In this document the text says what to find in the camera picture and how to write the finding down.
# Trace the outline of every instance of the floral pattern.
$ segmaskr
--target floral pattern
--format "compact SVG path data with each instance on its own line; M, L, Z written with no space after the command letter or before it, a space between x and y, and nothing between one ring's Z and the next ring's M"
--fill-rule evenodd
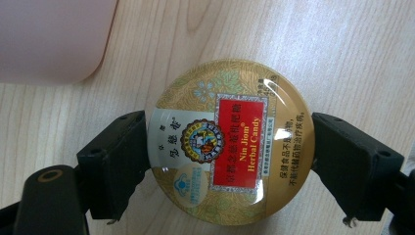
M196 89L193 94L199 98L202 103L205 103L208 99L213 99L215 97L215 93L212 92L213 83L210 81L204 83L200 81L198 83L198 89Z

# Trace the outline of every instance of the blue logo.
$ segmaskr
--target blue logo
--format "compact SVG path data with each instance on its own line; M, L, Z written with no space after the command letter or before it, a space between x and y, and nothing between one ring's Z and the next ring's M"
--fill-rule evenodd
M180 194L181 197L186 196L186 193L189 192L190 180L187 178L186 173L182 173L180 177L174 181L174 188Z

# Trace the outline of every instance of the logo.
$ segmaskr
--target logo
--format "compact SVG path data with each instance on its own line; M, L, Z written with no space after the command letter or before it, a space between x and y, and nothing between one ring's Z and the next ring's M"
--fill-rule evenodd
M224 139L220 127L214 121L201 119L188 124L180 138L186 157L200 164L210 163L223 151Z
M190 189L190 180L187 179L187 174L182 173L180 177L174 181L174 188L181 197L186 196L186 193L189 192Z

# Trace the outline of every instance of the round tin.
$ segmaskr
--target round tin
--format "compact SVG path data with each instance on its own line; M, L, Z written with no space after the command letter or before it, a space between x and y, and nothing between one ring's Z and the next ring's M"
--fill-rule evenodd
M220 60L178 77L150 120L149 159L168 198L199 219L256 222L310 171L314 128L296 88L258 63Z

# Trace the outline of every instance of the wooden table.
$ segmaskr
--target wooden table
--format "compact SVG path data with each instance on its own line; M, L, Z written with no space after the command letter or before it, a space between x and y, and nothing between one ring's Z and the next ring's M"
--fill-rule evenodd
M113 119L146 110L175 77L200 63L263 63L313 112L337 116L407 156L415 136L414 1L119 0L102 65L74 85L0 84L0 207L23 183L75 154ZM91 234L379 234L383 223L345 214L311 172L281 211L226 227L178 209L148 171L120 222L90 219Z

